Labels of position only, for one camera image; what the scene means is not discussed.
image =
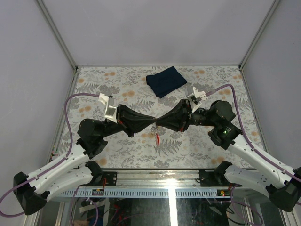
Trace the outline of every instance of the folded towel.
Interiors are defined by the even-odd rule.
[[[178,73],[175,67],[167,68],[155,75],[146,76],[146,84],[151,87],[159,98],[165,97],[168,93],[186,83],[186,79]]]

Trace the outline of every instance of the table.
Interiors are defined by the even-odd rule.
[[[230,83],[237,93],[247,135],[252,142],[262,147],[250,101],[237,66],[176,66],[177,71],[188,83],[166,97],[159,98],[146,84],[145,77],[166,68],[168,67],[82,67],[75,93],[113,95],[119,104],[125,104],[143,114],[159,117],[170,111],[180,99],[185,98],[185,89],[188,86],[195,86],[199,91],[208,92]],[[223,89],[211,95],[202,103],[202,107],[209,108],[215,100],[228,101],[234,106],[230,89]],[[104,106],[97,98],[73,98],[68,117],[74,142],[79,138],[76,132],[83,119],[103,120],[103,114]],[[237,118],[233,123],[239,127]],[[147,127],[133,138],[124,132],[106,137],[108,145],[94,160],[102,168],[208,169],[216,168],[223,160],[241,168],[251,167],[238,156],[215,146],[207,135],[211,130],[210,127],[190,126],[184,133],[161,127],[158,129],[161,141],[159,146],[156,146],[151,128],[152,126]],[[66,151],[69,143],[69,133],[67,128],[64,128],[61,142],[54,155]]]

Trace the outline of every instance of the gray wall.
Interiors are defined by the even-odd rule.
[[[45,0],[79,65],[237,65],[272,2]]]
[[[268,149],[301,167],[300,0],[280,3],[244,72]],[[297,210],[301,217],[301,207]]]
[[[0,195],[13,176],[46,163],[72,69],[34,0],[3,0],[0,7]],[[2,203],[21,212],[13,194]],[[0,217],[19,226],[23,217]]]

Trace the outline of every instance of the black mount bracket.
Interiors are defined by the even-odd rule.
[[[230,182],[226,179],[217,179],[214,171],[208,171],[207,169],[199,169],[198,171],[199,178],[197,182],[200,183],[201,187],[228,187],[230,185]]]
[[[115,187],[117,184],[117,172],[103,172],[102,178],[102,181],[106,181],[106,187]]]
[[[27,181],[27,178],[28,176],[25,173],[19,172],[14,176],[14,186]],[[25,215],[31,215],[39,211],[47,203],[47,192],[44,192],[43,194],[37,194],[34,191],[35,187],[31,187],[29,183],[19,187],[14,191],[14,194],[17,197]]]
[[[301,179],[301,168],[297,168],[295,176]],[[301,197],[301,183],[295,179],[286,181],[284,187],[277,189],[273,185],[266,186],[269,200],[278,208],[291,212]]]

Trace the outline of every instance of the red wire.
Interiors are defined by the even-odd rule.
[[[160,144],[160,136],[158,133],[156,133],[156,143],[157,143],[157,146]]]
[[[104,187],[105,187],[105,184],[107,183],[107,178],[104,178],[103,179],[103,191],[104,191]]]
[[[230,191],[230,189],[232,188],[232,183],[230,183],[229,187],[228,187],[228,191]]]
[[[122,215],[119,215],[119,220],[122,221]]]

